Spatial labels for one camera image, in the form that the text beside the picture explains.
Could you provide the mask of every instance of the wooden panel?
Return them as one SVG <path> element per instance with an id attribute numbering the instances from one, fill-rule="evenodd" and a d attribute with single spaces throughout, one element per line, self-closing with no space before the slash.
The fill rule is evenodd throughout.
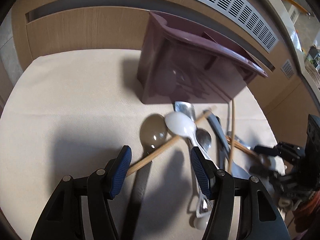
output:
<path id="1" fill-rule="evenodd" d="M 319 116 L 307 88 L 300 83 L 266 117 L 277 141 L 305 146 L 308 114 Z"/>
<path id="2" fill-rule="evenodd" d="M 298 85 L 302 83 L 302 80 L 298 76 L 293 76 L 291 82 L 285 87 L 285 89 L 274 98 L 265 108 L 263 108 L 264 114 L 270 113 L 274 108 L 276 108 L 292 91 L 294 91 Z"/>
<path id="3" fill-rule="evenodd" d="M 13 85 L 8 78 L 7 72 L 4 69 L 3 63 L 0 58 L 0 106 L 4 107 L 9 95 L 13 89 Z"/>
<path id="4" fill-rule="evenodd" d="M 283 56 L 279 56 L 279 61 L 284 64 L 286 59 Z M 297 75 L 292 76 L 290 80 L 287 79 L 279 67 L 272 73 L 268 73 L 268 76 L 269 77 L 267 79 L 257 76 L 248 85 L 248 88 L 259 103 L 261 109 L 266 108 L 277 96 L 284 93 L 285 89 L 290 87 L 292 82 L 296 82 L 297 79 L 301 81 Z"/>
<path id="5" fill-rule="evenodd" d="M 18 53 L 18 57 L 20 60 L 20 64 L 23 69 L 26 69 L 28 65 L 32 62 L 34 57 L 31 55 L 30 49 L 28 48 L 28 37 L 27 32 L 25 29 L 25 14 L 29 11 L 38 8 L 44 4 L 53 2 L 55 0 L 17 0 L 15 5 L 12 9 L 12 27 L 13 27 L 13 36 L 16 41 L 16 49 Z M 209 6 L 198 2 L 196 0 L 167 0 L 173 3 L 180 4 L 182 6 L 185 6 L 187 8 L 193 9 L 197 12 L 200 12 L 215 21 L 225 25 L 227 28 L 232 30 L 233 32 L 237 33 L 239 36 L 241 36 L 243 39 L 245 39 L 247 42 L 252 44 L 257 50 L 260 51 L 261 54 L 263 54 L 275 67 L 281 66 L 282 63 L 279 63 L 277 57 L 280 55 L 287 55 L 286 58 L 290 58 L 290 53 L 284 44 L 278 30 L 276 27 L 274 27 L 272 21 L 271 23 L 268 21 L 269 24 L 273 25 L 273 30 L 276 32 L 276 35 L 280 39 L 279 45 L 277 45 L 277 48 L 274 48 L 271 53 L 267 53 L 265 49 L 263 49 L 260 44 L 255 41 L 254 38 L 252 38 L 245 30 L 243 30 L 240 26 L 238 26 L 236 23 L 219 13 L 218 11 L 210 8 Z M 255 7 L 259 7 L 259 3 L 257 2 L 255 4 Z"/>
<path id="6" fill-rule="evenodd" d="M 86 7 L 51 14 L 27 24 L 33 58 L 78 49 L 141 49 L 149 11 Z"/>

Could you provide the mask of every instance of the wooden chopstick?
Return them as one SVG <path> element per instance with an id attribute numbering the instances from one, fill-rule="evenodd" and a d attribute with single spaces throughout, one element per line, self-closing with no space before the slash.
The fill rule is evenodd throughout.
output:
<path id="1" fill-rule="evenodd" d="M 235 148 L 235 125 L 236 125 L 236 113 L 235 113 L 235 101 L 232 100 L 232 129 L 231 129 L 231 148 L 228 163 L 228 173 L 231 174 L 231 166 L 233 163 L 233 152 Z"/>
<path id="2" fill-rule="evenodd" d="M 204 113 L 197 118 L 195 121 L 196 124 L 199 124 L 202 120 L 207 119 L 207 117 L 212 113 L 211 109 L 207 109 Z M 144 165 L 151 162 L 155 157 L 163 153 L 165 150 L 170 148 L 173 144 L 175 144 L 181 137 L 178 135 L 173 136 L 170 140 L 166 141 L 161 147 L 156 149 L 154 152 L 150 153 L 148 156 L 144 157 L 142 160 L 138 161 L 134 165 L 132 165 L 127 172 L 126 177 L 130 176 L 132 173 L 141 169 Z"/>
<path id="3" fill-rule="evenodd" d="M 228 144 L 231 144 L 232 138 L 228 135 L 226 135 L 226 139 L 228 141 Z M 253 151 L 253 150 L 249 150 L 247 147 L 243 146 L 241 143 L 239 143 L 238 141 L 235 141 L 235 147 L 241 151 L 243 151 L 244 153 L 251 155 L 255 158 L 258 158 L 258 155 Z"/>

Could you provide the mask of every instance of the table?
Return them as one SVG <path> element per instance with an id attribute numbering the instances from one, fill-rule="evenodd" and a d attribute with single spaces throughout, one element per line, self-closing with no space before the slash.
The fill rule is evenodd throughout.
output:
<path id="1" fill-rule="evenodd" d="M 90 175 L 123 145 L 131 147 L 136 162 L 143 153 L 139 140 L 143 120 L 153 113 L 173 111 L 172 105 L 140 102 L 139 57 L 140 51 L 124 49 L 62 52 L 34 60 L 17 82 L 0 119 L 0 206 L 22 240 L 31 238 L 64 175 Z M 251 146 L 275 145 L 268 122 L 247 88 L 236 96 L 235 104 L 236 134 Z M 209 106 L 213 107 L 195 105 L 196 114 Z M 215 107 L 227 131 L 228 105 Z M 200 127 L 213 138 L 209 155 L 214 160 L 215 135 L 206 121 Z M 252 160 L 237 150 L 235 162 L 248 170 Z M 203 232 L 189 224 L 197 200 L 191 169 L 183 140 L 153 161 L 136 239 L 201 239 Z M 118 232 L 133 181 L 134 175 L 129 176 L 121 193 L 109 202 Z M 234 219 L 229 239 L 236 235 L 236 224 Z"/>

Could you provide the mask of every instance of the stainless steel spoon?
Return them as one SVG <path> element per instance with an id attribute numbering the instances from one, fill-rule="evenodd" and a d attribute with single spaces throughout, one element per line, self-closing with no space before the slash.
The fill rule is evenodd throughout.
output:
<path id="1" fill-rule="evenodd" d="M 196 139 L 200 146 L 208 152 L 208 150 L 211 148 L 211 135 L 210 133 L 202 128 L 197 128 L 196 130 Z"/>

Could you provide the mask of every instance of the metal spoon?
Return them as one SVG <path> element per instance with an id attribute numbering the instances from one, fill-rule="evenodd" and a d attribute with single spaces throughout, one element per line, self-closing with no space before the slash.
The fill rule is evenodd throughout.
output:
<path id="1" fill-rule="evenodd" d="M 208 149 L 210 149 L 212 140 L 211 135 L 207 130 L 198 128 L 196 130 L 196 139 L 206 152 L 208 151 Z M 208 203 L 212 208 L 210 201 L 206 199 L 205 195 L 202 194 L 201 189 L 199 189 L 199 199 L 196 206 L 196 217 L 193 220 L 194 227 L 199 230 L 205 230 L 205 228 L 207 227 L 211 211 L 208 211 L 208 209 L 205 208 L 204 205 L 207 206 Z"/>
<path id="2" fill-rule="evenodd" d="M 208 150 L 211 148 L 211 135 L 210 133 L 202 128 L 197 128 L 196 130 L 196 139 L 200 146 L 208 152 Z"/>
<path id="3" fill-rule="evenodd" d="M 183 101 L 175 101 L 174 111 L 182 112 L 189 117 L 193 122 L 196 120 L 196 112 L 193 104 Z"/>

